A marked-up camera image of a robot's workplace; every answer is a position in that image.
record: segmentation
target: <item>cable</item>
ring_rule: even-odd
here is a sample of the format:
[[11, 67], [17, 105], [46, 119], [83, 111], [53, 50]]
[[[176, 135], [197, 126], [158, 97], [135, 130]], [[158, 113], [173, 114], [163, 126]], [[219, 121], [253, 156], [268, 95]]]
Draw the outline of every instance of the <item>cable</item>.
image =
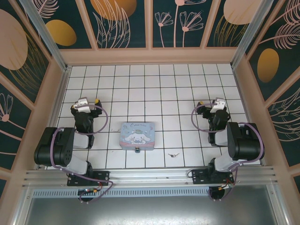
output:
[[194, 120], [193, 120], [194, 112], [197, 113], [197, 112], [196, 112], [197, 109], [199, 109], [200, 107], [206, 106], [206, 105], [212, 106], [212, 105], [217, 105], [217, 104], [216, 104], [216, 103], [206, 103], [206, 104], [199, 105], [199, 106], [197, 106], [195, 109], [193, 109], [192, 114], [191, 114], [191, 121], [192, 121], [192, 124], [194, 125], [194, 127], [195, 127], [197, 130], [200, 130], [200, 131], [205, 132], [205, 133], [216, 133], [216, 132], [223, 131], [223, 130], [202, 130], [202, 129], [200, 129], [199, 127], [197, 127], [197, 125], [194, 123]]
[[[104, 126], [99, 129], [97, 132], [94, 132], [94, 133], [91, 133], [91, 134], [83, 134], [83, 135], [93, 135], [93, 134], [96, 134], [96, 133], [99, 133], [100, 131], [102, 131], [104, 129], [104, 127], [107, 125], [107, 122], [108, 122], [108, 114], [107, 112], [100, 106], [97, 106], [97, 105], [82, 105], [78, 108], [81, 108], [81, 107], [86, 107], [86, 106], [92, 106], [92, 107], [96, 107], [96, 108], [99, 108], [101, 109], [105, 114], [106, 114], [106, 122], [104, 124]], [[111, 185], [108, 187], [108, 189], [106, 189], [102, 194], [100, 194], [97, 198], [93, 198], [91, 201], [89, 202], [95, 202], [97, 200], [99, 200], [103, 195], [105, 195], [112, 187], [113, 187], [113, 182], [111, 180], [98, 180], [98, 179], [93, 179], [93, 178], [89, 178], [89, 177], [85, 177], [85, 176], [82, 176], [81, 174], [77, 174], [75, 172], [72, 172], [72, 171], [69, 171], [69, 170], [66, 170], [62, 167], [58, 167], [54, 164], [54, 159], [53, 159], [53, 147], [54, 147], [54, 141], [55, 141], [55, 137], [56, 135], [58, 134], [59, 131], [61, 131], [62, 129], [64, 129], [64, 127], [60, 127], [60, 128], [57, 128], [57, 130], [54, 132], [53, 134], [53, 137], [52, 137], [52, 140], [51, 140], [51, 145], [50, 145], [50, 161], [51, 161], [51, 165], [55, 168], [55, 169], [59, 169], [65, 173], [70, 173], [72, 175], [75, 175], [77, 177], [80, 177], [80, 178], [83, 178], [83, 179], [86, 179], [86, 180], [91, 180], [91, 181], [96, 181], [96, 182], [105, 182], [105, 183], [111, 183]]]

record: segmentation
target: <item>dark green panel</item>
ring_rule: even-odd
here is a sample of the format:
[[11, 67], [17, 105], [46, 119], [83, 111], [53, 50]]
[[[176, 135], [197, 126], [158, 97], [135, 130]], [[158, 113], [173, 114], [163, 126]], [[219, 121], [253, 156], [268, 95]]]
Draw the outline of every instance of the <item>dark green panel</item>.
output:
[[195, 4], [188, 4], [187, 1], [183, 6], [177, 6], [175, 1], [153, 1], [153, 47], [163, 47], [163, 44], [164, 47], [174, 47], [176, 9], [176, 47], [200, 47], [211, 1], [192, 2]]
[[5, 184], [6, 184], [6, 180], [0, 179], [0, 199], [1, 199], [2, 193], [4, 191]]
[[265, 17], [265, 19], [263, 20], [263, 22], [262, 22], [260, 28], [258, 29], [258, 31], [256, 32], [256, 34], [254, 35], [254, 37], [253, 37], [251, 43], [249, 44], [249, 46], [248, 46], [248, 48], [247, 48], [247, 50], [246, 50], [246, 54], [248, 54], [248, 52], [249, 52], [250, 49], [252, 48], [254, 42], [256, 41], [256, 38], [257, 38], [258, 34], [262, 31], [263, 27], [265, 26], [265, 24], [266, 24], [266, 22], [267, 22], [269, 16], [270, 16], [271, 13], [273, 12], [274, 7], [276, 6], [277, 3], [278, 3], [278, 0], [274, 0], [274, 1], [273, 1], [272, 6], [271, 6], [270, 10], [268, 11], [268, 14], [266, 15], [266, 17]]
[[296, 183], [297, 189], [298, 189], [299, 194], [300, 194], [300, 176], [294, 177], [294, 181]]
[[[112, 21], [111, 26], [110, 26], [109, 21], [107, 19], [101, 17], [97, 13], [97, 11], [92, 6], [90, 0], [84, 0], [84, 3], [87, 8], [87, 11], [88, 11], [88, 15], [90, 18], [90, 23], [91, 23], [93, 31], [94, 31], [95, 39], [97, 40], [98, 31], [99, 31], [98, 30], [98, 22], [97, 22], [95, 15], [97, 16], [97, 18], [99, 20], [102, 19], [101, 22], [99, 21], [101, 23], [100, 26], [103, 26], [103, 30], [105, 30], [105, 32], [102, 32], [101, 34], [99, 34], [98, 39], [100, 40], [100, 37], [104, 37], [104, 39], [106, 39], [105, 34], [110, 33], [111, 38], [108, 38], [108, 40], [109, 40], [108, 42], [101, 41], [102, 45], [99, 42], [97, 42], [98, 48], [111, 48], [111, 47], [112, 48], [126, 48], [126, 47], [127, 48], [145, 48], [146, 47], [144, 0], [136, 0], [136, 8], [135, 8], [134, 13], [128, 17], [128, 25], [124, 25], [124, 20], [120, 20], [120, 23], [118, 23], [116, 27], [115, 27], [116, 23], [114, 21]], [[120, 27], [122, 27], [121, 30], [123, 30], [123, 31], [130, 31], [129, 42], [127, 41], [128, 37], [129, 37], [129, 33], [126, 33], [125, 35], [123, 35], [123, 33], [125, 33], [125, 32], [120, 32]]]
[[269, 113], [289, 166], [300, 163], [300, 80], [269, 108]]
[[[31, 110], [0, 84], [0, 152], [17, 153]], [[15, 155], [0, 153], [0, 167], [11, 169]]]
[[[299, 40], [299, 31], [297, 30], [292, 30], [294, 33], [282, 33], [281, 35], [284, 35], [286, 38], [275, 38], [276, 33], [280, 28], [283, 26], [287, 26], [288, 23], [285, 21], [284, 16], [282, 16], [285, 13], [286, 6], [289, 1], [285, 1], [283, 6], [281, 7], [279, 13], [277, 14], [275, 20], [273, 21], [273, 24], [270, 25], [268, 30], [266, 31], [264, 37], [262, 38], [260, 44], [254, 51], [253, 55], [251, 56], [249, 62], [252, 67], [252, 70], [255, 74], [255, 78], [257, 80], [257, 83], [260, 87], [260, 90], [262, 92], [262, 96], [265, 100], [267, 100], [273, 93], [274, 91], [277, 90], [277, 88], [300, 66], [300, 55], [299, 55], [299, 50], [300, 50], [300, 43], [298, 42]], [[297, 13], [300, 15], [300, 10], [299, 8], [295, 8], [294, 13]], [[300, 25], [300, 20], [297, 19], [297, 23], [292, 25], [295, 29], [299, 30], [299, 25]], [[262, 53], [266, 50], [273, 50], [273, 56], [278, 55], [279, 57], [279, 66], [278, 69], [273, 76], [273, 78], [269, 81], [262, 81], [259, 78], [258, 74], [258, 62], [259, 58], [261, 57]], [[269, 62], [265, 61], [265, 65], [274, 65], [274, 60], [272, 60], [272, 57], [270, 57]]]
[[0, 72], [3, 73], [4, 76], [20, 89], [20, 91], [22, 91], [32, 102], [35, 102], [49, 61], [39, 49], [37, 43], [7, 0], [0, 4], [0, 9], [12, 15], [21, 24], [26, 33], [28, 43], [28, 53], [24, 65], [18, 70], [10, 70], [0, 65]]
[[221, 0], [207, 47], [237, 47], [249, 24], [235, 25], [224, 18], [224, 4]]

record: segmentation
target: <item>grid floor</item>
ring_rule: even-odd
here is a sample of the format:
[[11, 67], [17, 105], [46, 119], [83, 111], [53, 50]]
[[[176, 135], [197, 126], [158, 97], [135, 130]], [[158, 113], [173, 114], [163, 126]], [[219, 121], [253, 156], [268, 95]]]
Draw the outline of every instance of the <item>grid floor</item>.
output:
[[[58, 127], [74, 126], [70, 107], [80, 97], [90, 102], [99, 98], [109, 115], [106, 128], [95, 135], [93, 147], [73, 151], [95, 169], [207, 165], [227, 148], [212, 147], [208, 134], [193, 127], [190, 114], [200, 100], [209, 103], [216, 97], [225, 98], [231, 120], [247, 121], [229, 64], [72, 67]], [[195, 121], [199, 127], [209, 128], [202, 116], [195, 116]], [[95, 118], [94, 131], [104, 122], [103, 115]], [[122, 150], [123, 122], [154, 122], [155, 149], [139, 154]]]

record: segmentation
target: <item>leaf illustration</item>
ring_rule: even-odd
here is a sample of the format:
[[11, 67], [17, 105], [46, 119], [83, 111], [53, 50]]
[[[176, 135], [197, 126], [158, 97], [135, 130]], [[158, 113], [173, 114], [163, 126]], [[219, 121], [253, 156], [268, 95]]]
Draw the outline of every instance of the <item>leaf illustration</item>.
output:
[[58, 9], [57, 0], [33, 0], [38, 14], [42, 18], [49, 19]]
[[272, 39], [274, 39], [276, 48], [292, 49], [292, 46], [300, 40], [300, 23], [282, 25]]

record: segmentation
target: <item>white tile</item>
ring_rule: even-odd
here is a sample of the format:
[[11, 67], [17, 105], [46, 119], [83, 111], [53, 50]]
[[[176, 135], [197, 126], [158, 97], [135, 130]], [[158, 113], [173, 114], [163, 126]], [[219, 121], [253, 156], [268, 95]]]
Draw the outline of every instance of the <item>white tile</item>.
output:
[[220, 87], [222, 86], [220, 75], [206, 75], [206, 84], [208, 87]]
[[94, 135], [95, 140], [92, 150], [106, 150], [108, 142], [108, 133], [97, 133]]
[[162, 88], [173, 88], [175, 87], [175, 77], [174, 76], [161, 76], [160, 86]]
[[175, 76], [176, 87], [191, 87], [189, 76]]
[[114, 78], [113, 88], [128, 88], [129, 76], [116, 76]]
[[160, 101], [160, 88], [145, 88], [145, 101]]
[[162, 103], [163, 115], [178, 115], [177, 101], [163, 101]]
[[182, 131], [181, 135], [182, 135], [182, 144], [184, 148], [201, 147], [198, 131]]
[[180, 130], [179, 116], [163, 116], [164, 130]]
[[145, 115], [144, 102], [129, 102], [128, 116], [141, 116], [141, 115]]
[[100, 76], [114, 76], [115, 66], [101, 66]]
[[127, 116], [128, 103], [127, 102], [113, 102], [112, 116]]
[[85, 77], [100, 76], [101, 66], [88, 66], [86, 67]]
[[128, 122], [143, 122], [145, 121], [144, 116], [128, 116]]
[[67, 89], [82, 89], [83, 88], [83, 77], [74, 77], [69, 79]]
[[201, 148], [183, 149], [183, 152], [186, 166], [204, 166]]
[[88, 161], [92, 164], [93, 169], [105, 169], [106, 150], [89, 151]]
[[217, 158], [219, 156], [221, 156], [221, 151], [220, 148], [202, 148], [202, 153], [203, 153], [203, 158], [204, 158], [204, 165], [207, 166], [208, 163], [210, 163], [210, 161], [213, 158]]
[[108, 150], [107, 151], [107, 169], [123, 169], [125, 168], [126, 151], [124, 150]]
[[145, 75], [159, 75], [158, 65], [145, 65]]
[[152, 122], [155, 124], [155, 131], [163, 130], [162, 116], [146, 116], [145, 120], [146, 122]]
[[192, 122], [191, 122], [191, 116], [190, 115], [181, 115], [180, 116], [180, 126], [181, 130], [197, 130]]
[[226, 99], [240, 99], [239, 90], [237, 87], [224, 87]]
[[195, 108], [193, 101], [178, 101], [179, 114], [190, 115]]
[[159, 88], [160, 87], [159, 76], [146, 76], [145, 77], [145, 87], [146, 88]]
[[154, 149], [146, 151], [146, 168], [164, 167], [165, 156], [163, 149]]
[[206, 87], [204, 75], [191, 76], [192, 87]]
[[113, 102], [127, 102], [129, 89], [114, 89], [112, 101]]
[[111, 102], [113, 98], [113, 90], [112, 89], [98, 89], [97, 98], [100, 102]]
[[178, 100], [193, 100], [192, 88], [177, 88]]
[[183, 150], [182, 149], [165, 149], [165, 166], [166, 167], [182, 167]]
[[81, 97], [87, 97], [90, 103], [94, 103], [97, 96], [97, 89], [85, 89], [81, 92]]
[[113, 116], [109, 126], [109, 132], [120, 132], [123, 123], [127, 122], [127, 116]]
[[131, 65], [130, 76], [144, 76], [144, 65]]
[[232, 122], [237, 122], [237, 123], [240, 123], [240, 122], [247, 123], [248, 122], [246, 114], [230, 114], [230, 116], [231, 116]]
[[99, 77], [85, 77], [82, 89], [97, 89]]
[[73, 128], [75, 125], [75, 119], [74, 117], [67, 117], [67, 118], [63, 118], [61, 117], [59, 119], [58, 125], [57, 127], [63, 127], [63, 128]]
[[116, 66], [115, 76], [129, 76], [129, 65]]
[[145, 89], [129, 89], [129, 101], [135, 102], [135, 101], [144, 101], [145, 100]]
[[[108, 117], [108, 122], [107, 125], [104, 127], [104, 129], [101, 132], [108, 132], [109, 130], [109, 121], [110, 121], [110, 117]], [[96, 117], [94, 119], [94, 132], [97, 132], [98, 130], [100, 130], [104, 124], [106, 122], [106, 117]]]
[[156, 131], [155, 132], [155, 149], [163, 149], [164, 148], [164, 138], [163, 138], [163, 132], [162, 131]]
[[72, 67], [70, 77], [84, 77], [86, 67]]
[[145, 168], [145, 151], [135, 153], [135, 151], [127, 151], [126, 168]]
[[[112, 103], [111, 102], [101, 102], [102, 108], [107, 112], [108, 116], [111, 115], [111, 108], [112, 108]], [[100, 117], [105, 117], [105, 113], [102, 113], [102, 115], [99, 115]]]
[[146, 115], [161, 115], [161, 102], [145, 102]]
[[208, 133], [199, 131], [201, 147], [211, 147], [211, 144], [208, 142]]
[[197, 101], [209, 100], [207, 88], [193, 88], [194, 99]]
[[241, 100], [227, 100], [230, 113], [245, 113]]
[[217, 64], [217, 68], [220, 74], [233, 74], [230, 64]]
[[210, 99], [216, 99], [216, 98], [225, 99], [225, 95], [222, 87], [208, 87], [208, 93], [210, 95]]
[[176, 88], [161, 88], [161, 100], [177, 100]]
[[64, 104], [62, 104], [60, 117], [73, 117], [73, 115], [71, 113], [71, 106], [73, 104], [74, 103], [64, 103]]
[[109, 133], [108, 149], [121, 149], [120, 133]]
[[73, 154], [80, 158], [81, 160], [86, 161], [88, 159], [88, 150], [79, 150], [79, 151], [73, 151]]
[[187, 64], [174, 64], [175, 75], [189, 75]]
[[204, 74], [202, 64], [189, 64], [188, 69], [189, 69], [190, 75], [203, 75]]
[[64, 102], [75, 103], [78, 101], [81, 95], [81, 90], [67, 90], [65, 94]]
[[173, 65], [159, 65], [160, 75], [174, 75]]
[[216, 64], [203, 64], [204, 74], [219, 74]]
[[144, 88], [144, 77], [143, 76], [131, 76], [130, 77], [130, 88]]
[[222, 75], [221, 82], [222, 85], [225, 86], [236, 86], [236, 82], [233, 75]]
[[100, 89], [113, 88], [113, 77], [100, 77], [98, 88]]

